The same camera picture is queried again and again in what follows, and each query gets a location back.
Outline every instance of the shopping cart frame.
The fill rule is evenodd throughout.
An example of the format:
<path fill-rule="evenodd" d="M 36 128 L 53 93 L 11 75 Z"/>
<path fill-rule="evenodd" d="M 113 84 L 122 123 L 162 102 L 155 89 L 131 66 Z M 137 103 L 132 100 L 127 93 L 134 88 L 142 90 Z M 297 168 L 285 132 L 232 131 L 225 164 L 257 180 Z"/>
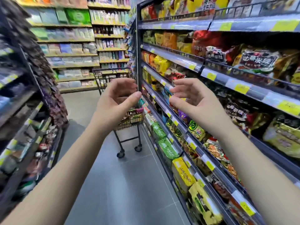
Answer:
<path fill-rule="evenodd" d="M 112 70 L 112 73 L 103 74 L 103 71 L 105 71 L 105 70 Z M 125 77 L 129 78 L 129 76 L 131 75 L 128 72 L 127 73 L 118 73 L 117 70 L 120 70 L 120 68 L 116 68 L 116 69 L 93 69 L 93 74 L 94 74 L 94 77 L 95 77 L 95 80 L 96 80 L 96 83 L 97 83 L 97 86 L 98 86 L 100 96 L 103 93 L 103 91 L 105 90 L 105 88 L 107 87 L 107 84 L 112 79 L 125 78 Z M 128 111 L 127 114 L 125 115 L 124 119 L 121 121 L 121 123 L 117 126 L 116 129 L 113 130 L 114 133 L 115 133 L 115 136 L 118 140 L 118 143 L 120 145 L 120 148 L 121 148 L 121 150 L 117 153 L 118 158 L 123 158 L 125 156 L 125 150 L 122 146 L 122 143 L 130 141 L 130 140 L 139 139 L 139 144 L 134 147 L 134 150 L 136 152 L 141 152 L 142 151 L 143 145 L 141 143 L 141 136 L 140 136 L 140 129 L 139 129 L 139 125 L 142 124 L 142 122 L 143 122 L 143 108 L 142 108 L 141 102 L 139 101 L 135 105 L 135 108 Z M 117 134 L 117 131 L 125 129 L 125 128 L 134 127 L 134 126 L 137 126 L 138 136 L 120 141 L 120 139 L 118 137 L 118 134 Z"/>

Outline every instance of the hand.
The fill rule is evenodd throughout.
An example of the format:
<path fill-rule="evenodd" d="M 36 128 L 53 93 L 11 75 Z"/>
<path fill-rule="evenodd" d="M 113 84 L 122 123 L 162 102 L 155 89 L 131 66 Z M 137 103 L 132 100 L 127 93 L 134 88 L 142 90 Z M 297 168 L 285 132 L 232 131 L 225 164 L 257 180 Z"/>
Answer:
<path fill-rule="evenodd" d="M 230 131 L 234 124 L 215 94 L 197 78 L 175 80 L 169 102 L 191 117 L 200 127 L 216 138 Z"/>
<path fill-rule="evenodd" d="M 106 135 L 109 134 L 141 96 L 142 93 L 137 91 L 134 79 L 113 79 L 100 96 L 90 125 L 96 126 Z"/>

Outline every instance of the gray tile floor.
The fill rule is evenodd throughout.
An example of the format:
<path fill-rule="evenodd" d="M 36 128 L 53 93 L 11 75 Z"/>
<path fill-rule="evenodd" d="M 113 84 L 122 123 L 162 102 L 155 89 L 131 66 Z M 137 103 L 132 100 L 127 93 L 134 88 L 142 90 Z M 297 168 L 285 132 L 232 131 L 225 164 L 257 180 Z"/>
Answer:
<path fill-rule="evenodd" d="M 59 159 L 81 135 L 96 108 L 99 92 L 63 94 L 69 112 Z M 141 126 L 138 139 L 123 143 L 125 157 L 113 132 L 105 139 L 65 225 L 189 225 L 155 150 Z M 137 128 L 118 131 L 120 140 L 137 136 Z"/>

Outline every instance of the person's left hand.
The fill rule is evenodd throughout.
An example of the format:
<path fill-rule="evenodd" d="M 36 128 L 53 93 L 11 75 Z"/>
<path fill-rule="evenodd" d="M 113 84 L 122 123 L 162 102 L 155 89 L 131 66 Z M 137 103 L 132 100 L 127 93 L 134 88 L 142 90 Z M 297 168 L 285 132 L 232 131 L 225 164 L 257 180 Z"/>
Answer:
<path fill-rule="evenodd" d="M 100 96 L 90 125 L 106 135 L 109 134 L 141 96 L 134 79 L 113 79 Z"/>

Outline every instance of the forearm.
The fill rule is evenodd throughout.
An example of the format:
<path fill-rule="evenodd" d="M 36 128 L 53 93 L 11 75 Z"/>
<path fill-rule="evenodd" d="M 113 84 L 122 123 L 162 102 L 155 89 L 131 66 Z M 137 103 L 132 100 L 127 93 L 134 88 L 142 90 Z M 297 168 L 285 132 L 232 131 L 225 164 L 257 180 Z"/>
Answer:
<path fill-rule="evenodd" d="M 298 224 L 299 189 L 237 127 L 219 141 L 266 223 Z"/>
<path fill-rule="evenodd" d="M 89 125 L 2 225 L 63 225 L 105 139 Z"/>

